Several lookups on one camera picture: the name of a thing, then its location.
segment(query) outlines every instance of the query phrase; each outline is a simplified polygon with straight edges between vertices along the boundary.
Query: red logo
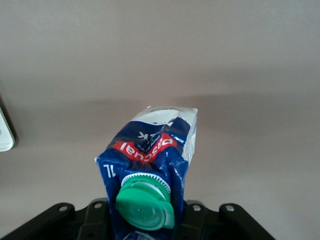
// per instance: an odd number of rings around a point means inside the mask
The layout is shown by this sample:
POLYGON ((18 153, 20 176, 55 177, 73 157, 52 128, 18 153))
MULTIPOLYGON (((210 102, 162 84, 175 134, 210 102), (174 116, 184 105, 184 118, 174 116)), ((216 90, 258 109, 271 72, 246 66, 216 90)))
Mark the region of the red logo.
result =
POLYGON ((129 159, 138 160, 143 164, 152 163, 156 159, 158 153, 162 152, 168 147, 177 147, 177 141, 167 133, 163 133, 160 139, 147 153, 144 153, 136 148, 132 141, 117 141, 112 146, 113 149, 125 154, 129 159))

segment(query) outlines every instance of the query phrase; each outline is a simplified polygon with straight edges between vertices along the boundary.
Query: white device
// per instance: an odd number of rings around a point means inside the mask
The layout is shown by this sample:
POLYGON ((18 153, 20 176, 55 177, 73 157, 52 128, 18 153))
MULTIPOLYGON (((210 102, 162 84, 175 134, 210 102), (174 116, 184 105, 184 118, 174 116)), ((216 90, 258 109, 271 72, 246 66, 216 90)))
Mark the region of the white device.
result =
POLYGON ((10 150, 14 144, 14 136, 0 107, 0 152, 10 150))

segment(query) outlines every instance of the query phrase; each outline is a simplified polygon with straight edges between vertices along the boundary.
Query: green plastic lid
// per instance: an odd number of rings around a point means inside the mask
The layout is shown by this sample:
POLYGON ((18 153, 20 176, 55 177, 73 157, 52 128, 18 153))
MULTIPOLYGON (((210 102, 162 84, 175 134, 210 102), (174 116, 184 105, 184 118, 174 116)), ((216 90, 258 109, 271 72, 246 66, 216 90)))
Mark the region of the green plastic lid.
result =
POLYGON ((129 224, 142 230, 172 229, 175 225, 170 194, 150 176, 137 175, 126 180, 115 206, 129 224))

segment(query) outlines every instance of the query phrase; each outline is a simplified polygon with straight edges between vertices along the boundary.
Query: beige surface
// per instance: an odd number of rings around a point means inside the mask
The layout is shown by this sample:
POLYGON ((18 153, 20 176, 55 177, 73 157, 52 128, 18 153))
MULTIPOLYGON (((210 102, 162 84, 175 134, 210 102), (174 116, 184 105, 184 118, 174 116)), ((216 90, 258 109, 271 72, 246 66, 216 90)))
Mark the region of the beige surface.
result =
POLYGON ((105 196, 94 158, 149 105, 199 110, 185 198, 320 239, 319 1, 1 1, 0 237, 105 196))

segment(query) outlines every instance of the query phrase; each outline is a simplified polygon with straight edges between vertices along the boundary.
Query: bottle cap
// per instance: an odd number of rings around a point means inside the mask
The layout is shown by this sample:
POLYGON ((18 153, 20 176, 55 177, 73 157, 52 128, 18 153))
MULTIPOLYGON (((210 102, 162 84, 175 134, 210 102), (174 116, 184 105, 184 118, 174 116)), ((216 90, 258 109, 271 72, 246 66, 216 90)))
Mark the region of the bottle cap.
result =
POLYGON ((124 182, 115 206, 129 224, 142 230, 172 229, 175 225, 170 194, 160 182, 146 175, 124 182))

